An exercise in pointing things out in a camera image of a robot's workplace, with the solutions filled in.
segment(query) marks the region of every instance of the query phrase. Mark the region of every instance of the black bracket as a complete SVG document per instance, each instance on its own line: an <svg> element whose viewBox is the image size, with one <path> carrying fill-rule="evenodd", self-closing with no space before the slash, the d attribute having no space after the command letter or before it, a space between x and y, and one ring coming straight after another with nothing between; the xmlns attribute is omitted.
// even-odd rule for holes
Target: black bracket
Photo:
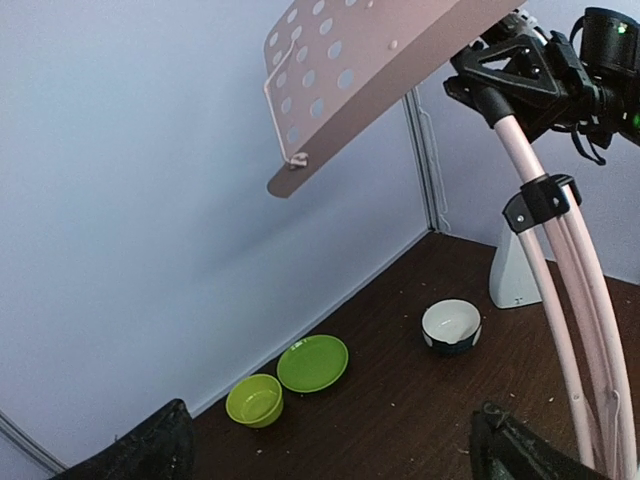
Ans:
<svg viewBox="0 0 640 480"><path fill-rule="evenodd" d="M571 188L578 205L581 205L582 196L570 175L543 175L525 183L502 211L511 230L516 234L522 233L567 213L569 201L562 191L566 186Z"/></svg>

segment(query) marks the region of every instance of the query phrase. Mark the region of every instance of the perforated metal panel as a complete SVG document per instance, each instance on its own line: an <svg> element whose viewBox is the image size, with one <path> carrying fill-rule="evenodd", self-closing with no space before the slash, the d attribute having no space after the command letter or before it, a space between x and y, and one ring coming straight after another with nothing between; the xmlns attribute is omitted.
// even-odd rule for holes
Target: perforated metal panel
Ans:
<svg viewBox="0 0 640 480"><path fill-rule="evenodd" d="M521 0L297 0L267 36L265 95L290 196L358 133Z"/></svg>

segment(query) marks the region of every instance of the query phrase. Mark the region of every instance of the plate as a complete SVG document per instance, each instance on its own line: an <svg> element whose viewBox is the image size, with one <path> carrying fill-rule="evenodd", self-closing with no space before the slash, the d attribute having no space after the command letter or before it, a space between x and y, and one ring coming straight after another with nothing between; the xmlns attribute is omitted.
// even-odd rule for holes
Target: plate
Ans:
<svg viewBox="0 0 640 480"><path fill-rule="evenodd" d="M347 346L331 335L296 342L278 361L278 380L297 393L318 392L335 383L349 363Z"/></svg>

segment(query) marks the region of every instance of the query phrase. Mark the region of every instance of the green bowl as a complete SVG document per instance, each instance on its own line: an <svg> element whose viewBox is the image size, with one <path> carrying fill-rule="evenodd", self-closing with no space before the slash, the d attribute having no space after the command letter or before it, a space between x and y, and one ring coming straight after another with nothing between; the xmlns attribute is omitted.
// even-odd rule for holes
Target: green bowl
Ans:
<svg viewBox="0 0 640 480"><path fill-rule="evenodd" d="M251 428L268 427L282 413L282 387L271 375L245 378L227 397L227 414L235 422Z"/></svg>

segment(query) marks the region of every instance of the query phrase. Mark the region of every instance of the white wall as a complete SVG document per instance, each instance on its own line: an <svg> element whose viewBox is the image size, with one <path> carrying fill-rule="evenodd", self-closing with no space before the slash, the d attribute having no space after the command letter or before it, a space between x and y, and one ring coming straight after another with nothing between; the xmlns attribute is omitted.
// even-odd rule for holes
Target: white wall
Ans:
<svg viewBox="0 0 640 480"><path fill-rule="evenodd" d="M7 480L45 480L51 476L1 434L0 472L0 478Z"/></svg>
<svg viewBox="0 0 640 480"><path fill-rule="evenodd" d="M636 0L585 2L531 0L526 8L545 30L571 31L585 7L600 5L640 19ZM479 114L443 93L442 82L454 75L441 68L420 87L431 113L449 200L452 232L487 244L499 239L502 209L520 182L495 134ZM608 166L582 159L569 135L548 133L534 145L551 173L574 175L584 197L583 210L607 274L640 282L640 149L621 137L606 152Z"/></svg>
<svg viewBox="0 0 640 480"><path fill-rule="evenodd" d="M64 462L201 411L425 232L400 106L267 194L288 4L0 4L0 408Z"/></svg>

